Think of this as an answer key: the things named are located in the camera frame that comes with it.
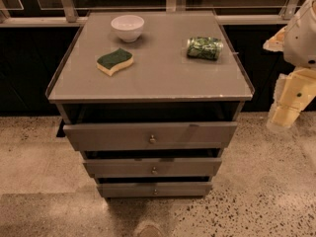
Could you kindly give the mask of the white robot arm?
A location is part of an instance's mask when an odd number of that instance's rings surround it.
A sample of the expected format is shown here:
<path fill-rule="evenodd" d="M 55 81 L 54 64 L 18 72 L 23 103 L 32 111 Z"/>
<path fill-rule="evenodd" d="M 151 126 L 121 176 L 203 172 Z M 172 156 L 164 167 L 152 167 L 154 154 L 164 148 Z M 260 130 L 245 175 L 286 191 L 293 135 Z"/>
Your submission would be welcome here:
<path fill-rule="evenodd" d="M 268 39 L 263 49 L 282 51 L 294 66 L 279 74 L 267 127 L 275 132 L 291 128 L 316 97 L 316 0 L 306 0 L 288 24 Z"/>

